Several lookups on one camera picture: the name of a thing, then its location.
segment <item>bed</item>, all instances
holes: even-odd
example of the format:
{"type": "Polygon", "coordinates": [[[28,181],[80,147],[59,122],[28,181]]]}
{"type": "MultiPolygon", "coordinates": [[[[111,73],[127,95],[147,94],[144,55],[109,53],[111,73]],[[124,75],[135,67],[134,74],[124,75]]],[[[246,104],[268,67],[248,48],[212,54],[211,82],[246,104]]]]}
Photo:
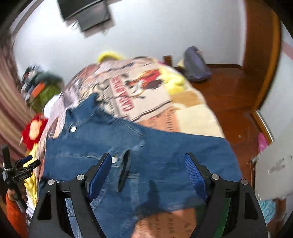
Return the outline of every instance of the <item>bed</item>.
{"type": "MultiPolygon", "coordinates": [[[[45,166],[46,140],[59,135],[66,109],[92,93],[116,117],[157,130],[224,138],[203,95],[174,68],[149,57],[91,64],[68,83],[52,108],[35,154],[42,161],[34,171],[37,181],[45,166]]],[[[137,222],[132,237],[190,237],[198,213],[185,209],[147,217],[137,222]]]]}

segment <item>red cloth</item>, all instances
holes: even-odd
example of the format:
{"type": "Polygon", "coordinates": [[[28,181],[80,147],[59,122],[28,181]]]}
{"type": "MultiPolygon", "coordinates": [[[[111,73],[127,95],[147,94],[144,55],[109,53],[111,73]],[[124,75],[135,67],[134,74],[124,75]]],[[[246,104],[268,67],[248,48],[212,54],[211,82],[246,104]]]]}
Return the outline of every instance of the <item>red cloth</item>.
{"type": "Polygon", "coordinates": [[[41,135],[42,135],[42,133],[43,133],[43,131],[45,129],[45,126],[47,125],[47,122],[48,122],[48,119],[45,118],[43,114],[38,113],[32,118],[30,123],[28,123],[26,125],[26,127],[24,128],[24,130],[21,132],[21,135],[22,135],[22,138],[23,138],[23,143],[25,144],[25,146],[26,146],[26,148],[28,150],[32,150],[35,143],[39,143],[41,135]],[[37,138],[35,140],[32,140],[30,138],[29,134],[30,134],[30,125],[32,124],[32,122],[34,120],[42,121],[42,124],[41,124],[41,127],[40,127],[39,134],[38,134],[37,138]]]}
{"type": "Polygon", "coordinates": [[[6,194],[6,212],[7,219],[16,230],[16,232],[21,236],[21,238],[27,238],[28,230],[26,228],[25,214],[22,213],[16,204],[8,199],[6,194]]]}

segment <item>jacket sleeve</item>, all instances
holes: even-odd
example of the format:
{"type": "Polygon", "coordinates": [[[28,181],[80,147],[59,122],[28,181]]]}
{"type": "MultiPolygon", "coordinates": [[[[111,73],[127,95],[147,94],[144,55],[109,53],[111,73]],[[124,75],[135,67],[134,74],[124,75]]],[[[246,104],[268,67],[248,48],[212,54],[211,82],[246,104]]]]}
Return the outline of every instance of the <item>jacket sleeve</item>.
{"type": "Polygon", "coordinates": [[[22,213],[17,206],[16,202],[12,202],[8,199],[6,194],[6,212],[7,218],[16,232],[21,238],[27,238],[28,230],[25,222],[25,213],[22,213]]]}

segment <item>person's arm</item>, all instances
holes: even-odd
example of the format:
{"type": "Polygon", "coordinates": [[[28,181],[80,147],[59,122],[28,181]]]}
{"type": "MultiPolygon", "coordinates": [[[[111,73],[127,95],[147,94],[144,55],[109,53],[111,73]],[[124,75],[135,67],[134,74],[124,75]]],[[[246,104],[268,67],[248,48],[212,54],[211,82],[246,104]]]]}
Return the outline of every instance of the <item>person's arm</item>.
{"type": "MultiPolygon", "coordinates": [[[[20,187],[20,192],[22,198],[27,201],[26,191],[24,185],[20,187]]],[[[28,230],[25,222],[25,213],[22,213],[16,204],[13,194],[15,191],[8,189],[6,194],[6,212],[7,218],[16,232],[21,236],[21,238],[27,238],[28,230]]]]}

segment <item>pink stripe on wall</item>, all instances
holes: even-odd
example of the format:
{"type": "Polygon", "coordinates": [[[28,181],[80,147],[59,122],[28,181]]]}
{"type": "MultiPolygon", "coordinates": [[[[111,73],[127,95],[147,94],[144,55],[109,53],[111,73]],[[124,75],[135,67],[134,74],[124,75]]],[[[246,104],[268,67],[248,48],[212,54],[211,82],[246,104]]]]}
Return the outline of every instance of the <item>pink stripe on wall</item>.
{"type": "Polygon", "coordinates": [[[293,47],[283,41],[283,52],[293,60],[293,47]]]}

